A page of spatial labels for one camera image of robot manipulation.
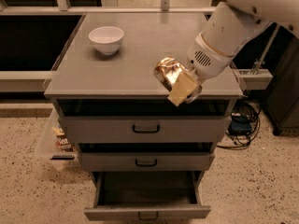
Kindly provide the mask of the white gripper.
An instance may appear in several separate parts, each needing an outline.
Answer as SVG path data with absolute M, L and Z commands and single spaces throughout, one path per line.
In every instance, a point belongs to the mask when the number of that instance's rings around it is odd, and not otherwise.
M 201 34 L 189 47 L 187 57 L 197 75 L 194 72 L 182 72 L 178 75 L 168 96 L 168 100 L 175 106 L 183 102 L 187 104 L 193 102 L 202 90 L 198 77 L 207 80 L 218 76 L 233 59 L 232 56 L 210 47 Z

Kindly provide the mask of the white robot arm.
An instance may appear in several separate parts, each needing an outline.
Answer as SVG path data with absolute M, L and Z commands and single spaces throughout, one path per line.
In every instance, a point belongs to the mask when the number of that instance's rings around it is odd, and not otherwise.
M 299 0 L 224 0 L 187 51 L 191 70 L 180 74 L 168 99 L 192 102 L 199 87 L 216 77 L 236 54 L 271 23 L 299 37 Z

